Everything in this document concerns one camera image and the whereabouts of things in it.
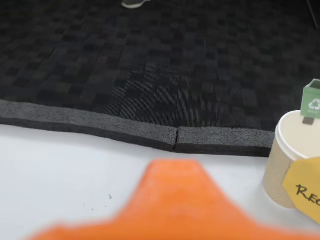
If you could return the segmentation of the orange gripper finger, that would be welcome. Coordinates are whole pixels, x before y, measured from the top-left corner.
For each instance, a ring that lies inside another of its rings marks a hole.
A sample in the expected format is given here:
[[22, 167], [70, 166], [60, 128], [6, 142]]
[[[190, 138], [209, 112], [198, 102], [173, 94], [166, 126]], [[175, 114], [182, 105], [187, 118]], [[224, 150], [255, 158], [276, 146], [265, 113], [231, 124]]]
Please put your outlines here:
[[317, 240], [318, 234], [272, 228], [227, 199], [194, 160], [156, 159], [126, 206], [103, 223], [60, 225], [37, 240]]

